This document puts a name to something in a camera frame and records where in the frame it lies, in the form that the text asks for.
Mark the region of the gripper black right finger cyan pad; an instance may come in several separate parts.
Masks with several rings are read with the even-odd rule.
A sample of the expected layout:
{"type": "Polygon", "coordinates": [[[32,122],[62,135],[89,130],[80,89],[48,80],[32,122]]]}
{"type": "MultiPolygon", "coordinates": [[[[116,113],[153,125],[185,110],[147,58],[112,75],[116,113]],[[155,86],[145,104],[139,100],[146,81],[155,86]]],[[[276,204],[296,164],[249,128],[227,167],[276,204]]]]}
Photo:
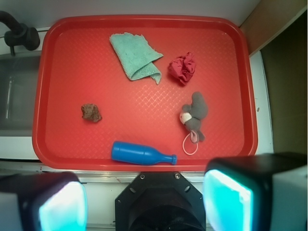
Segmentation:
{"type": "Polygon", "coordinates": [[[308,157],[293,152],[214,158],[203,183],[216,231],[305,231],[308,157]]]}

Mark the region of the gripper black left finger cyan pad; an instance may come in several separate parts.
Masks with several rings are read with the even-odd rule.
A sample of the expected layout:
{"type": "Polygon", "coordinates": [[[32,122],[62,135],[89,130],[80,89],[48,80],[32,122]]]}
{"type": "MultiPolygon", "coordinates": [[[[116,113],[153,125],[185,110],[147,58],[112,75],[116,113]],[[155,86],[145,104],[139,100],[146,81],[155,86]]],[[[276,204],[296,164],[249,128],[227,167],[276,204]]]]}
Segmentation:
{"type": "Polygon", "coordinates": [[[84,231],[87,218],[85,187],[72,172],[0,178],[2,231],[84,231]]]}

